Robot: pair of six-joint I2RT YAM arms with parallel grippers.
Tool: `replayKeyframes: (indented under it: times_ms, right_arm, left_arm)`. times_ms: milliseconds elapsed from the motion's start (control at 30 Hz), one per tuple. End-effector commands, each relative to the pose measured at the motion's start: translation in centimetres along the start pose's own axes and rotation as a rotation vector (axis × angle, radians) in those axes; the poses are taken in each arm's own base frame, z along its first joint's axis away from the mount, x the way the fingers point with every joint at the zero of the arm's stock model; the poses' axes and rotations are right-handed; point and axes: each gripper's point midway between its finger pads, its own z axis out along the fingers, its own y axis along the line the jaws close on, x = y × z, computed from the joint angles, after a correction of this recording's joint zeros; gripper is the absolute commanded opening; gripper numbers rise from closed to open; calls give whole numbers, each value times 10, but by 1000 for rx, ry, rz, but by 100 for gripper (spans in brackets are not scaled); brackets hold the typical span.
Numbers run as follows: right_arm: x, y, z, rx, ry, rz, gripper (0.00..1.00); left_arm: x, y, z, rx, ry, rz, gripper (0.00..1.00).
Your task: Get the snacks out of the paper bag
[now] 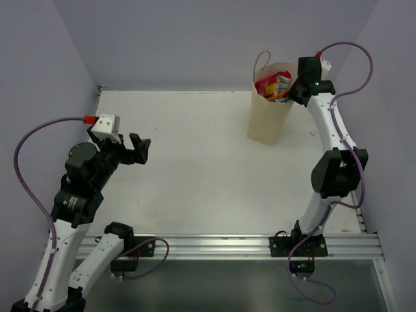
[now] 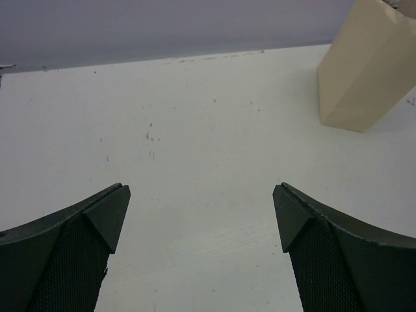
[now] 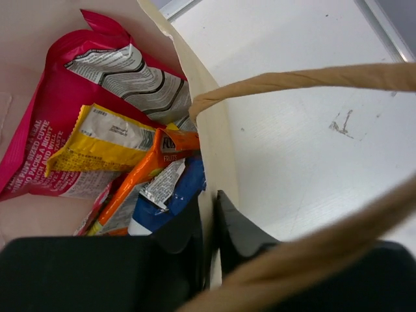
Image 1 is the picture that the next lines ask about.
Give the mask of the yellow snack bar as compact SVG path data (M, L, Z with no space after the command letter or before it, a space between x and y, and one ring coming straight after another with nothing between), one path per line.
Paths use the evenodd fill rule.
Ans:
M278 88L275 84L266 84L264 90L264 97L270 98L277 94L276 92L278 91Z

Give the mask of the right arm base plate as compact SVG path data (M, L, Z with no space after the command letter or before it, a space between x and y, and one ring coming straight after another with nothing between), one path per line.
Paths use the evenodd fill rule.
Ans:
M272 257L289 257L292 249L297 246L306 235L297 234L292 230L288 235L281 230L274 236L268 238L270 255ZM325 238L322 234L312 236L307 241L299 245L292 253L289 261L289 271L301 278L310 278L315 272L315 260L318 257L327 257L328 249Z

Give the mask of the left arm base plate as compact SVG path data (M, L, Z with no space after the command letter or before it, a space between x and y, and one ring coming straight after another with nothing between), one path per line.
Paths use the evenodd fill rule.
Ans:
M139 236L133 237L123 248L122 252L110 263L110 271L118 278L133 280L147 276L151 271L140 266L141 257L153 257L155 243L149 241L153 237Z

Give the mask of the red candy packet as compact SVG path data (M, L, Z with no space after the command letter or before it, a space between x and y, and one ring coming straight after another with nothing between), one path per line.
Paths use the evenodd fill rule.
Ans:
M265 77L263 79L258 80L257 82L254 83L255 89L257 91L258 94L260 95L264 95L264 87L267 84L276 84L276 75L271 75L268 77Z

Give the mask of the beige paper bag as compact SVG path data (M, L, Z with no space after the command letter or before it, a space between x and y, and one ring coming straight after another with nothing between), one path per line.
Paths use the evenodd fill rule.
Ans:
M278 72L291 73L292 86L297 78L298 66L290 62L275 62L270 64L270 51L264 50L258 54L252 72L252 95L250 123L247 137L262 144L274 145L285 125L285 121L293 106L293 101L269 101L257 93L254 83Z

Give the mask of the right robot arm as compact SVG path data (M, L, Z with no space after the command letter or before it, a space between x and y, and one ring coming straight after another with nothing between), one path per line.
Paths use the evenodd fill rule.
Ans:
M307 108L316 125L323 155L311 172L313 196L305 213L296 221L289 246L290 255L327 256L324 226L336 205L363 184L367 150L349 137L342 121L335 87L323 78L320 57L300 57L297 78L289 99Z

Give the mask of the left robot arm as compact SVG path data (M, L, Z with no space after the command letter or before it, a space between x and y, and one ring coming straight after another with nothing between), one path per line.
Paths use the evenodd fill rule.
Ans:
M82 311L86 297L111 261L134 250L133 228L112 222L98 246L74 266L103 201L103 187L120 164L145 164L151 144L135 133L129 135L133 149L94 134L90 138L91 142L76 144L69 151L66 174L49 214L52 226L44 258L28 295L15 302L12 311Z

